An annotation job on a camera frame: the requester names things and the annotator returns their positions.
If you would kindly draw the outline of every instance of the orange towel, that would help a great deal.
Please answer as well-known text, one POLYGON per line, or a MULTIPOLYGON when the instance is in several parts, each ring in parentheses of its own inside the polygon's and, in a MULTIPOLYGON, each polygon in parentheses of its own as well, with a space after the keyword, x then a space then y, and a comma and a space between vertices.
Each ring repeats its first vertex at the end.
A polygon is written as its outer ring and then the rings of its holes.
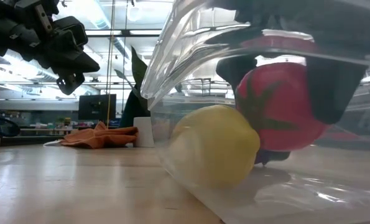
POLYGON ((137 138, 137 128, 107 129, 99 122, 95 129, 84 129, 73 134, 67 134, 60 142, 63 146, 101 149, 104 147, 121 147, 134 142, 137 138))

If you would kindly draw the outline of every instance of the green plant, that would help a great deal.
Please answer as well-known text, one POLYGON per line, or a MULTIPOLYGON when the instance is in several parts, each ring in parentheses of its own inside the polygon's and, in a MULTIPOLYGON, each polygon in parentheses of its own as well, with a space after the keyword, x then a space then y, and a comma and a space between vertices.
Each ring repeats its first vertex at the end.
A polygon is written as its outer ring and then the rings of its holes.
POLYGON ((56 119, 56 122, 63 123, 63 122, 65 122, 65 118, 58 118, 58 119, 56 119))
POLYGON ((134 47, 131 47, 132 52, 132 75, 135 79, 135 86, 127 79, 123 72, 119 70, 114 70, 119 78, 127 81, 129 86, 132 88, 132 92, 136 95, 139 99, 139 102, 144 110, 147 111, 147 100, 141 96, 141 86, 143 79, 146 74, 147 65, 137 56, 136 50, 134 47))

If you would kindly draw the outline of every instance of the table surface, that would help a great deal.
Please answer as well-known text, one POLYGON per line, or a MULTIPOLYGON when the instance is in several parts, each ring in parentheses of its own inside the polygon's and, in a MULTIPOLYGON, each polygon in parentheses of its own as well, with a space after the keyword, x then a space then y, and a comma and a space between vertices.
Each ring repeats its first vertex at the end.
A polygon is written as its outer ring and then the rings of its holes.
POLYGON ((0 149, 0 223, 220 223, 153 149, 0 149))

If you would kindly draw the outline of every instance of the yellow fruit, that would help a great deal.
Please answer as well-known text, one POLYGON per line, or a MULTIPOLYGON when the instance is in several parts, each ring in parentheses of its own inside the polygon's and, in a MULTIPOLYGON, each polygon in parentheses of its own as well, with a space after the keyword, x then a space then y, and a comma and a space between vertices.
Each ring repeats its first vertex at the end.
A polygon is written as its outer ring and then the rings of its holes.
POLYGON ((173 130, 169 164, 186 182, 234 187, 254 167, 258 134, 237 110, 205 107, 186 115, 173 130))

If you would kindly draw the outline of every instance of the red tomato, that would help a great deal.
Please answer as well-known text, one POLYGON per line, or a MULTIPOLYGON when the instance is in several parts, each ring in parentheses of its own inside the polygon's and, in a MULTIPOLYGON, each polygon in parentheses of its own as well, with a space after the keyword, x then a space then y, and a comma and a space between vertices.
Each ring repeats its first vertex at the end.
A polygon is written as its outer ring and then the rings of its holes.
POLYGON ((271 151, 302 149, 329 127, 313 117, 306 67, 297 63, 249 72, 237 88, 236 105, 259 133, 261 148, 271 151))

